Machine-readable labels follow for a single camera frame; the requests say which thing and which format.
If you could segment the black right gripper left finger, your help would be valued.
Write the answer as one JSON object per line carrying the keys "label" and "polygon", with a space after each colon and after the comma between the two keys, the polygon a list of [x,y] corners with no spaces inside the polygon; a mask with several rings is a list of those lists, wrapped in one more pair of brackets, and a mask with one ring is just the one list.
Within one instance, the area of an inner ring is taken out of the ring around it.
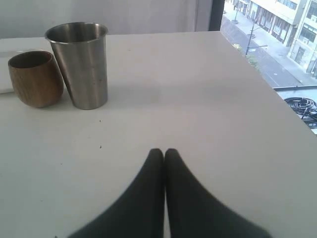
{"label": "black right gripper left finger", "polygon": [[163,153],[155,148],[125,192],[72,238],[163,237],[165,187]]}

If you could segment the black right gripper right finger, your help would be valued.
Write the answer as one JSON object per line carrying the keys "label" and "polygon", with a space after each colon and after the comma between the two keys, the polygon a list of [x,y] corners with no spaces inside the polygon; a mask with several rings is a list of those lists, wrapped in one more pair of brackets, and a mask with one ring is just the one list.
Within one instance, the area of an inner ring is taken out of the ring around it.
{"label": "black right gripper right finger", "polygon": [[265,229],[245,219],[210,194],[188,169],[176,149],[164,159],[170,235],[173,238],[269,238]]}

